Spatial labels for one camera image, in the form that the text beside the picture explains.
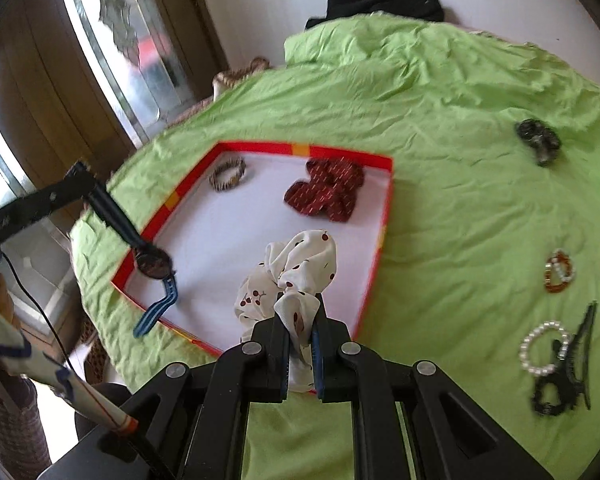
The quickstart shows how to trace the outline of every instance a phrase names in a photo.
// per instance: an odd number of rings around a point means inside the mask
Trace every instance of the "black cable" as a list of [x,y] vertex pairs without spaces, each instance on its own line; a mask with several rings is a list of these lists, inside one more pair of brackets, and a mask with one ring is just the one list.
[[33,296],[29,294],[29,291],[26,288],[24,288],[24,285],[20,281],[20,279],[19,279],[19,277],[18,277],[18,275],[16,273],[16,269],[13,268],[13,264],[11,263],[11,260],[9,259],[9,257],[6,254],[4,254],[4,253],[2,253],[2,256],[4,257],[5,260],[7,260],[7,263],[9,264],[9,267],[11,269],[11,273],[13,274],[13,277],[16,279],[16,282],[18,282],[18,286],[27,295],[27,298],[29,298],[31,300],[31,302],[36,306],[36,308],[40,311],[40,314],[42,314],[42,317],[45,318],[46,324],[49,325],[49,328],[51,329],[51,332],[53,332],[54,337],[56,338],[56,341],[58,341],[58,345],[60,346],[60,349],[62,351],[62,355],[64,355],[64,358],[66,359],[66,362],[69,365],[69,368],[71,368],[71,371],[74,374],[77,375],[74,366],[71,364],[71,359],[69,359],[69,354],[64,349],[64,345],[62,344],[62,341],[60,341],[60,337],[58,336],[58,332],[56,332],[56,329],[54,328],[54,326],[49,321],[49,318],[46,316],[45,311],[42,309],[42,307],[40,306],[40,304],[36,300],[34,300]]

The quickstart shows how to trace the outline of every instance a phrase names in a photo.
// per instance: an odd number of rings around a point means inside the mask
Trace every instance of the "green fabric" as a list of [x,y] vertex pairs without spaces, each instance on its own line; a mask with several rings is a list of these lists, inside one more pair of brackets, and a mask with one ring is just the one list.
[[[144,226],[220,139],[391,155],[394,199],[360,342],[385,359],[436,362],[556,479],[576,479],[600,448],[600,307],[590,412],[535,416],[518,345],[544,320],[574,332],[587,304],[600,302],[600,88],[536,46],[391,16],[325,23],[285,49],[287,68],[251,77],[128,160],[112,195]],[[530,117],[562,139],[550,168],[514,132]],[[134,340],[139,311],[109,283],[126,247],[93,214],[72,241],[85,309],[131,389],[169,362],[211,360],[162,326]],[[544,263],[558,247],[577,276],[549,295]],[[532,348],[538,364],[548,362],[548,339]],[[296,394],[253,406],[244,471],[352,478],[349,407]]]

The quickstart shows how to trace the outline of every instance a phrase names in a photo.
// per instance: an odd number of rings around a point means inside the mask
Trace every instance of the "beaded bracelet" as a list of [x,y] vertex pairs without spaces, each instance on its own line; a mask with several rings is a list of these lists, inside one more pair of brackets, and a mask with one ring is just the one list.
[[[554,272],[560,278],[560,283],[552,283]],[[544,288],[552,294],[561,292],[573,281],[575,273],[575,267],[568,254],[562,249],[556,249],[544,264]]]
[[[221,173],[226,170],[235,168],[237,171],[227,180],[218,180]],[[238,185],[240,179],[244,175],[244,171],[247,165],[244,163],[244,159],[241,156],[233,156],[229,160],[218,164],[214,169],[214,172],[209,177],[209,183],[211,187],[216,191],[226,191],[227,189],[233,189]]]
[[560,351],[558,352],[558,359],[560,359],[560,361],[564,361],[570,342],[569,333],[564,329],[559,321],[545,321],[542,323],[542,325],[539,325],[529,332],[529,334],[522,340],[522,343],[520,344],[520,362],[522,363],[522,369],[526,370],[532,375],[542,377],[554,373],[555,364],[551,363],[542,367],[532,366],[531,362],[529,361],[528,350],[533,340],[539,335],[542,335],[545,330],[557,330],[560,332],[560,336],[562,337],[562,346],[560,346]]

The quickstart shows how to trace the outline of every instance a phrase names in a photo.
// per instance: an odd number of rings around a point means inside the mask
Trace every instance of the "dark red patterned fabric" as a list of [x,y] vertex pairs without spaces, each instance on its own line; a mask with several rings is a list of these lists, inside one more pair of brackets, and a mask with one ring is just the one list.
[[310,158],[309,182],[298,180],[285,193],[285,202],[300,214],[325,212],[333,222],[346,222],[356,206],[356,193],[365,182],[362,167],[346,158]]

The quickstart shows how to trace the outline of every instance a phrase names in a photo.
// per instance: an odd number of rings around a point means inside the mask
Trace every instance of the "white scrunchie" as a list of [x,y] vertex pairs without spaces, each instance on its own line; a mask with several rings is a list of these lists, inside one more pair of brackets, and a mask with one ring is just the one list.
[[[289,242],[272,242],[265,260],[242,282],[235,315],[244,326],[242,341],[251,339],[253,326],[277,313],[289,332],[294,351],[289,359],[289,389],[314,387],[309,338],[322,292],[336,273],[336,244],[325,230],[302,231]],[[276,300],[278,294],[284,294]]]

